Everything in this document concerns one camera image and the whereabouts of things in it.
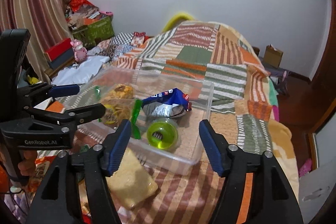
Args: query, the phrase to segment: transparent plastic container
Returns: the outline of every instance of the transparent plastic container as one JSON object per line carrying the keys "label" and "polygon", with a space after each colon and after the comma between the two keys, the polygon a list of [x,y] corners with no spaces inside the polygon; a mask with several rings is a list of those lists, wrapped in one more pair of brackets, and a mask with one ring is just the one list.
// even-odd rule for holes
{"label": "transparent plastic container", "polygon": [[[68,98],[64,105],[67,108],[76,108],[98,103],[99,99],[103,98],[117,84],[132,86],[134,99],[144,99],[173,88],[178,88],[189,95],[192,110],[186,115],[174,119],[180,138],[178,147],[165,151],[148,144],[146,130],[151,121],[142,110],[137,120],[142,138],[141,140],[131,138],[128,144],[128,147],[140,161],[146,161],[176,174],[188,174],[190,168],[198,163],[202,155],[203,145],[198,127],[202,119],[210,118],[214,84],[176,75],[111,66],[84,85],[78,95]],[[97,87],[100,89],[99,97],[96,95]],[[80,127],[97,139],[104,139],[107,134],[115,132],[115,128],[107,127],[98,121],[83,124]]]}

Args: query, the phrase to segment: yellow object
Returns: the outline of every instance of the yellow object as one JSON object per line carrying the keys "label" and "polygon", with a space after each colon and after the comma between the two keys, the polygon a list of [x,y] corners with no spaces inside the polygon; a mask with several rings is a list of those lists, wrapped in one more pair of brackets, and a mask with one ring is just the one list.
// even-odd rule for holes
{"label": "yellow object", "polygon": [[162,32],[167,32],[169,30],[171,30],[172,28],[174,28],[176,25],[178,25],[179,23],[181,23],[182,21],[185,20],[194,20],[194,18],[191,15],[188,15],[187,13],[178,13],[175,16],[173,16],[168,23],[166,24],[166,26],[163,28]]}
{"label": "yellow object", "polygon": [[156,182],[129,148],[126,148],[118,171],[106,178],[106,181],[112,195],[129,210],[158,189]]}
{"label": "yellow object", "polygon": [[29,84],[34,85],[37,84],[40,80],[38,80],[38,78],[36,77],[30,77],[29,75],[27,75],[27,81]]}

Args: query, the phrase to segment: yellow curved object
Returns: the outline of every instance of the yellow curved object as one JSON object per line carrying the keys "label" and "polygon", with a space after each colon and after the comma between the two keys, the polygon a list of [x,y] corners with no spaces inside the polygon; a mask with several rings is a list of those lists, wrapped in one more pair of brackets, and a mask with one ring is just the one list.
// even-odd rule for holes
{"label": "yellow curved object", "polygon": [[162,32],[167,32],[174,28],[177,24],[179,24],[181,21],[185,20],[194,20],[194,18],[191,15],[188,15],[187,13],[178,13],[175,16],[173,16],[166,26],[163,28]]}

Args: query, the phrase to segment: red plastic bag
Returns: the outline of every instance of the red plastic bag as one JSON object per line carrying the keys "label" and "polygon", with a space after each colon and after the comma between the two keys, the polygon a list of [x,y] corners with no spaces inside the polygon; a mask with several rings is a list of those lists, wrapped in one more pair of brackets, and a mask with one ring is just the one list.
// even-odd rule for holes
{"label": "red plastic bag", "polygon": [[83,5],[83,4],[88,4],[94,6],[91,2],[88,0],[71,0],[69,3],[69,6],[74,12],[77,12],[78,9]]}

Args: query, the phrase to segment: white cloth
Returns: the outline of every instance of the white cloth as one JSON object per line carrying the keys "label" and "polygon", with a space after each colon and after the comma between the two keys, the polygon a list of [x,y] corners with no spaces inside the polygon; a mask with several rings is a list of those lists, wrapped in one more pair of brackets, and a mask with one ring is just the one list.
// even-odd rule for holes
{"label": "white cloth", "polygon": [[79,67],[64,68],[52,81],[53,85],[86,84],[108,62],[108,56],[89,56]]}

